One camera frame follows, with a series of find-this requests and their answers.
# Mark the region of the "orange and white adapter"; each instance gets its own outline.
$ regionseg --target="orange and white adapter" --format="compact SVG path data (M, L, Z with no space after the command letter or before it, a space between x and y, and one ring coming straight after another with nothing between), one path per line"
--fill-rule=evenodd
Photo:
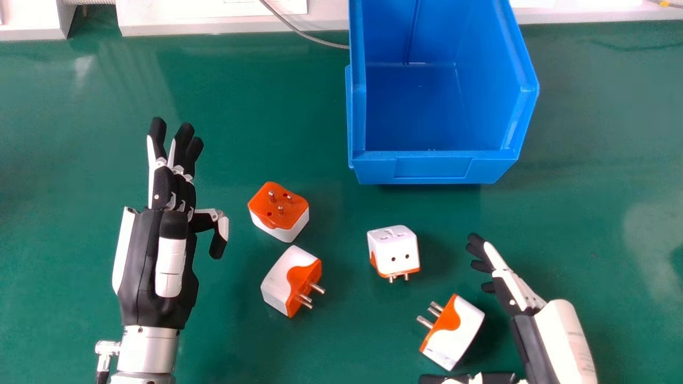
M321 276L320 259L293 245L280 256L261 283L263 300L289 318L302 305L312 310L311 291L325 293L318 285Z
M452 370L477 335L484 313L454 294L445 307L431 302L427 309L436 317L432 324L422 316L417 321L429 328L420 352L446 370Z
M309 219L306 199L272 181L247 206L254 225L285 243L294 241Z

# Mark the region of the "metal prong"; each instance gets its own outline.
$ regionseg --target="metal prong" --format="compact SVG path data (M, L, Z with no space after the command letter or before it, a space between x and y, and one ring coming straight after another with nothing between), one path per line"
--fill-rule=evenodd
M438 318L439 316L441 316L441 313L440 313L439 311L435 310L435 309L432 308L432 307L427 308L427 311L429 311L429 313L433 314L433 315L436 316L437 318Z
M429 329L434 327L434 324L432 324L431 321L427 320L426 318L424 318L422 316L417 317L417 322L424 325L425 327L427 327Z
M309 285L310 285L311 288L313 288L314 290L317 290L318 293L320 293L320 294L325 294L325 289L324 289L323 287L321 287L321 286L319 286L319 285L317 285L317 284L315 284L315 283L310 283Z
M443 307L440 306L436 301L429 303L430 307L436 309L439 312L443 312Z

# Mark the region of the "robotic arm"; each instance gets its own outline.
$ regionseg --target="robotic arm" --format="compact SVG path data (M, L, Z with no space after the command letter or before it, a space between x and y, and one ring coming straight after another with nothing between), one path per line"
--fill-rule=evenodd
M505 263L493 244L470 234L466 250L473 269L491 274L482 290L496 295L510 316L510 329L527 373L517 384L597 384L593 357L574 306L545 302ZM446 377L423 375L420 384L514 384L514 373Z
M173 384L178 337L197 300L199 280L192 270L198 232L213 229L209 254L223 255L228 219L216 209L195 210L195 162L204 144L183 124L168 157L166 123L154 118L147 136L148 205L141 212L125 207L112 274L124 334L121 342L99 341L96 383Z

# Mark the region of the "green table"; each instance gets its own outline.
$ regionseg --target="green table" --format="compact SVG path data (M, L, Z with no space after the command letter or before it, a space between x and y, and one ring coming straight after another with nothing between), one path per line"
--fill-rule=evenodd
M179 383L416 383L443 371L415 317L454 292L486 313L454 372L522 373L472 231L576 306L601 383L680 382L683 24L525 27L542 91L521 160L492 186L377 187L347 168L348 53L293 33L123 39L90 14L68 41L0 44L3 384L89 383L95 341L120 338L113 254L122 207L145 204L154 115L194 123L198 205L231 220L224 259L199 239ZM328 293L292 320L259 290L287 247L249 219L266 180L309 200L296 244L324 264ZM365 232L395 223L423 270L389 285Z

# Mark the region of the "blue storage box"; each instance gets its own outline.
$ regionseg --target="blue storage box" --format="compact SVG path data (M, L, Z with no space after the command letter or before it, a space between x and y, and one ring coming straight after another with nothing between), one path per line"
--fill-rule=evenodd
M539 85L508 0L350 0L349 167L361 184L489 184Z

